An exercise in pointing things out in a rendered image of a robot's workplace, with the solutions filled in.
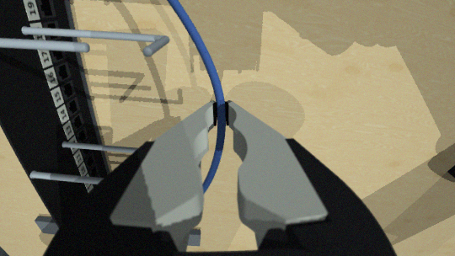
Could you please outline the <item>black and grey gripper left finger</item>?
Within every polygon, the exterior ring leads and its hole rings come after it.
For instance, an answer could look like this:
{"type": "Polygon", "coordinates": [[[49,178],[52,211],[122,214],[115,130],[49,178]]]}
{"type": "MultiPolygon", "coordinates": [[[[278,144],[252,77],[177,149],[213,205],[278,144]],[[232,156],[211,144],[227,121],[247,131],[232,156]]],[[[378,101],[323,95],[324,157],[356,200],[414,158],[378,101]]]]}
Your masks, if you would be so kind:
{"type": "Polygon", "coordinates": [[[125,256],[147,252],[156,231],[186,252],[202,218],[201,159],[217,126],[212,100],[146,141],[93,187],[72,210],[43,256],[125,256]]]}

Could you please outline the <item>blue cable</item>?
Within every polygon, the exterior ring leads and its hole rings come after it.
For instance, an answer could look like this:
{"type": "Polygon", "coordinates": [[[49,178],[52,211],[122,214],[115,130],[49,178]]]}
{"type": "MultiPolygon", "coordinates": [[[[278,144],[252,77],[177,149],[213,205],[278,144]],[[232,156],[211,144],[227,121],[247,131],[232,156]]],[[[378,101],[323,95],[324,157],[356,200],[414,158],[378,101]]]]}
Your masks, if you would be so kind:
{"type": "Polygon", "coordinates": [[[211,79],[211,85],[213,87],[215,98],[216,98],[216,103],[217,103],[217,142],[216,142],[214,156],[213,156],[213,159],[211,162],[211,167],[210,167],[209,172],[206,176],[206,179],[203,183],[203,192],[205,194],[205,192],[209,188],[209,186],[216,174],[218,165],[219,165],[221,157],[222,157],[222,150],[223,150],[223,146],[224,146],[225,131],[226,131],[225,100],[224,100],[224,95],[223,95],[223,91],[222,91],[222,85],[221,85],[219,76],[217,74],[217,70],[215,68],[212,58],[205,46],[200,34],[198,33],[196,27],[194,26],[190,17],[188,16],[187,12],[184,10],[184,8],[182,7],[182,5],[180,4],[180,2],[178,0],[167,0],[167,1],[169,2],[170,6],[176,12],[180,21],[186,28],[187,32],[190,35],[190,38],[193,40],[195,47],[201,56],[201,59],[204,62],[204,65],[208,72],[209,78],[211,79]]]}

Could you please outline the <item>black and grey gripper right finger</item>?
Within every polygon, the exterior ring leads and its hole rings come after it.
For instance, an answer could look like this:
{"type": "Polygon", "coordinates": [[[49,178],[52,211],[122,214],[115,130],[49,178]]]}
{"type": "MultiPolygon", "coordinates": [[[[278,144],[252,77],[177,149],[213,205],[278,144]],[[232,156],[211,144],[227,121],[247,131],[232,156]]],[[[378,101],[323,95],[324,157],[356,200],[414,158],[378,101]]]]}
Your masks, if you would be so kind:
{"type": "Polygon", "coordinates": [[[233,101],[225,102],[238,168],[238,215],[257,249],[281,228],[288,247],[323,256],[397,256],[358,195],[294,138],[233,101]]]}

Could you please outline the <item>black rack with grey feet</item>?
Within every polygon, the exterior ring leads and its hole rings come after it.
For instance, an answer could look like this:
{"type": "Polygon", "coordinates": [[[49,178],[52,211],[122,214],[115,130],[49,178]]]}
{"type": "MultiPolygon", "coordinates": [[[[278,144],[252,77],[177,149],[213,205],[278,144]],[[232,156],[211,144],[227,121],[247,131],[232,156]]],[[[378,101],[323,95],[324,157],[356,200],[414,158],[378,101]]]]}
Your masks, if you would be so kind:
{"type": "Polygon", "coordinates": [[[0,126],[51,214],[35,219],[46,234],[110,173],[104,151],[137,149],[102,145],[77,37],[153,42],[147,57],[170,41],[75,29],[69,0],[0,0],[0,126]]]}

